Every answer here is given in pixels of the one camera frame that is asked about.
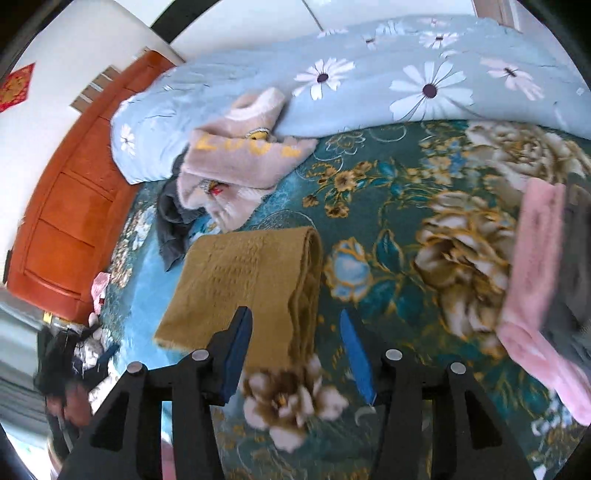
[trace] orange wooden cabinet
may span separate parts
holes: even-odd
[[[17,232],[7,282],[14,296],[87,323],[93,310],[90,286],[109,265],[138,190],[112,160],[109,121],[123,100],[172,66],[161,54],[147,52],[109,84],[64,137]]]

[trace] white daisy print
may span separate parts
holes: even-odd
[[[127,100],[123,100],[120,104],[119,104],[119,108],[117,109],[117,111],[113,114],[113,117],[118,116],[120,113],[125,112],[126,108],[128,107],[128,105],[131,103],[131,101],[133,100],[133,97],[128,98]]]
[[[461,118],[462,107],[474,103],[472,90],[469,88],[451,87],[466,80],[464,72],[452,73],[453,64],[445,61],[435,70],[432,61],[426,61],[424,73],[414,65],[404,67],[403,72],[412,80],[394,80],[390,90],[395,92],[411,92],[390,105],[394,120],[410,121],[434,120],[443,118]]]
[[[368,50],[375,50],[377,47],[377,38],[374,35],[362,35],[365,46]]]
[[[419,22],[427,24],[431,28],[446,27],[449,25],[445,20],[438,20],[437,18],[419,18]]]
[[[416,30],[411,30],[404,23],[394,22],[394,20],[379,24],[375,29],[376,35],[407,35],[409,33],[416,33]]]
[[[521,90],[529,100],[541,100],[544,98],[544,89],[534,83],[534,78],[521,70],[517,65],[512,65],[498,59],[481,59],[480,63],[492,68],[488,75],[493,78],[506,78],[505,86],[509,90]]]
[[[135,156],[135,135],[131,133],[131,127],[125,124],[121,127],[121,151]]]
[[[439,56],[443,59],[446,59],[448,57],[451,57],[453,55],[458,55],[460,52],[457,50],[446,50],[446,51],[442,51]]]
[[[316,38],[324,38],[330,35],[342,35],[344,33],[349,33],[349,30],[347,30],[346,28],[329,28],[328,30],[323,30],[322,32],[320,32],[318,34],[318,37]]]
[[[305,82],[305,85],[296,88],[292,95],[297,97],[308,87],[312,100],[320,100],[322,98],[322,85],[326,84],[328,88],[335,91],[340,87],[340,81],[345,77],[343,74],[355,68],[355,62],[347,59],[337,60],[328,59],[326,63],[323,60],[318,60],[313,67],[309,67],[305,73],[299,73],[294,80],[297,82]]]
[[[424,45],[425,48],[433,48],[437,50],[438,48],[446,48],[457,41],[458,38],[460,38],[460,35],[457,33],[423,32],[421,33],[419,43]]]

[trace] dark gray clothing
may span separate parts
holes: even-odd
[[[591,379],[591,184],[569,174],[556,292],[541,333]]]
[[[178,201],[177,177],[186,152],[185,148],[174,160],[173,176],[164,184],[156,202],[156,233],[166,271],[177,260],[184,258],[191,227],[195,220],[206,213],[204,208],[188,210]]]

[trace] metal bolt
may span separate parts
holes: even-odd
[[[466,373],[466,366],[460,362],[453,362],[451,366],[452,372],[457,375],[463,375]]]
[[[402,352],[400,350],[396,350],[395,348],[391,348],[390,350],[386,351],[386,358],[388,360],[400,360],[402,358]]]
[[[142,362],[131,362],[127,366],[127,371],[132,375],[136,375],[136,374],[140,373],[143,368],[144,368],[144,364]]]
[[[195,350],[193,353],[191,353],[191,358],[197,362],[203,362],[204,360],[207,360],[208,357],[209,352],[205,349]]]

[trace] pink sweater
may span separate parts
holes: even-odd
[[[530,179],[521,203],[509,289],[496,334],[511,358],[556,390],[573,418],[591,423],[591,385],[540,333],[550,304],[562,248],[564,185]]]

